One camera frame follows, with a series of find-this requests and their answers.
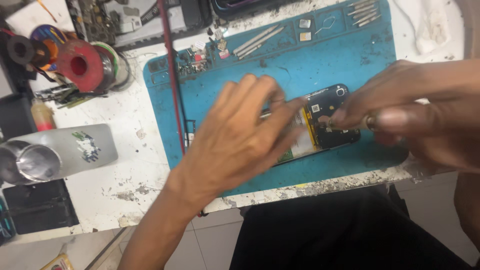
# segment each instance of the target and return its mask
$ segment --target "tape roll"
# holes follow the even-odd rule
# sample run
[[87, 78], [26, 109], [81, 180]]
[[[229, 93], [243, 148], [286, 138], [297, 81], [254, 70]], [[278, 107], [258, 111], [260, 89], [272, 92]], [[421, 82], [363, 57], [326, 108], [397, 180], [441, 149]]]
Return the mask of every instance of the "tape roll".
[[40, 68], [44, 71], [56, 71], [59, 48], [67, 42], [67, 36], [52, 25], [37, 26], [30, 34], [31, 40], [43, 42], [50, 51], [50, 61]]
[[108, 51], [111, 55], [113, 55], [113, 66], [114, 66], [114, 74], [115, 74], [115, 83], [113, 85], [112, 90], [120, 91], [125, 89], [126, 87], [118, 87], [124, 86], [129, 79], [129, 66], [127, 61], [120, 57], [117, 52], [107, 43], [103, 42], [92, 42], [91, 43], [95, 47], [100, 47], [103, 53], [106, 53], [104, 50]]
[[21, 65], [32, 63], [42, 67], [50, 60], [50, 51], [45, 44], [24, 36], [12, 36], [8, 40], [7, 51], [10, 58]]
[[58, 72], [77, 85], [80, 92], [99, 93], [104, 90], [98, 88], [104, 79], [103, 61], [90, 43], [75, 39], [60, 47], [57, 67]]

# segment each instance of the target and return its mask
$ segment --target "solder wire spool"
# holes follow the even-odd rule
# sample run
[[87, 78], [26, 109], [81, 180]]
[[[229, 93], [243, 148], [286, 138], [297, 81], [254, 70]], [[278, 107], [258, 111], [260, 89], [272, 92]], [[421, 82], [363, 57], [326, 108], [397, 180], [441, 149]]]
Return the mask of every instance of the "solder wire spool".
[[42, 67], [50, 60], [48, 47], [40, 41], [29, 40], [24, 36], [12, 36], [7, 43], [7, 51], [15, 63]]
[[106, 54], [107, 56], [109, 56], [109, 58], [111, 55], [113, 58], [112, 64], [114, 68], [115, 81], [110, 86], [110, 90], [125, 90], [128, 86], [127, 83], [130, 75], [127, 61], [124, 58], [120, 57], [118, 53], [106, 43], [95, 41], [91, 44], [96, 48], [97, 51]]
[[56, 71], [57, 64], [55, 62], [57, 61], [59, 48], [67, 42], [67, 36], [52, 25], [39, 25], [30, 34], [30, 39], [43, 42], [50, 52], [50, 60], [48, 63], [39, 66], [39, 68], [44, 71]]

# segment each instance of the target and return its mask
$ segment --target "dirty table surface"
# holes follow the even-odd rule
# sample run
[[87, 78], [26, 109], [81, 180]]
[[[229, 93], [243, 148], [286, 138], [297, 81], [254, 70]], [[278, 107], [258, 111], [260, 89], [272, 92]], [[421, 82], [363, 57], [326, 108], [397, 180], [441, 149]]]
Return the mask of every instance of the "dirty table surface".
[[[302, 13], [337, 3], [337, 0], [305, 0], [265, 12], [253, 18], [230, 22], [225, 36], [281, 21]], [[389, 0], [396, 55], [416, 62], [450, 61], [463, 58], [464, 30], [461, 13], [454, 1], [445, 0], [452, 40], [441, 50], [420, 56], [415, 47], [415, 33], [408, 18]], [[206, 31], [174, 42], [176, 50], [188, 48], [195, 41], [208, 42]], [[54, 110], [58, 128], [107, 123], [113, 133], [119, 159], [107, 166], [78, 173], [65, 181], [75, 207], [79, 225], [18, 235], [11, 244], [45, 240], [78, 233], [91, 233], [137, 225], [162, 189], [170, 171], [158, 131], [154, 111], [143, 80], [143, 68], [154, 57], [166, 54], [163, 44], [125, 53], [132, 67], [134, 82], [129, 89], [95, 98], [72, 109]], [[47, 81], [31, 83], [33, 89], [52, 87]], [[252, 204], [311, 196], [372, 184], [427, 176], [421, 166], [408, 158], [386, 170], [365, 172], [319, 182], [276, 188], [215, 199], [205, 212], [214, 212]]]

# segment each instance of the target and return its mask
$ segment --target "plastic bottle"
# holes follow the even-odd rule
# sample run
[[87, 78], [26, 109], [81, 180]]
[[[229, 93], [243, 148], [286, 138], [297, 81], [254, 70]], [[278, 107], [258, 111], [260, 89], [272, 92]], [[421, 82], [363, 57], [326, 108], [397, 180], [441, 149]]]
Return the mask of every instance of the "plastic bottle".
[[52, 110], [47, 107], [42, 100], [34, 98], [32, 100], [32, 112], [33, 120], [38, 131], [55, 129], [55, 122], [52, 118]]

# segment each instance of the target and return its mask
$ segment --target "hand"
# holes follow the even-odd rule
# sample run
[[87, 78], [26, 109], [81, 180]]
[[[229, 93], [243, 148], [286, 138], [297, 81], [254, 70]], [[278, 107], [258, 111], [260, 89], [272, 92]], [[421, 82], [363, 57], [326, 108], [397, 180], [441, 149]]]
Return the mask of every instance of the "hand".
[[[414, 102], [428, 98], [430, 104]], [[332, 116], [341, 128], [375, 115], [385, 144], [406, 137], [417, 157], [480, 172], [480, 61], [397, 61], [352, 93]]]
[[[267, 101], [272, 114], [260, 122]], [[304, 104], [303, 98], [285, 102], [284, 92], [269, 76], [247, 74], [239, 83], [227, 82], [166, 187], [199, 212], [223, 191], [276, 163], [304, 130], [285, 132]]]

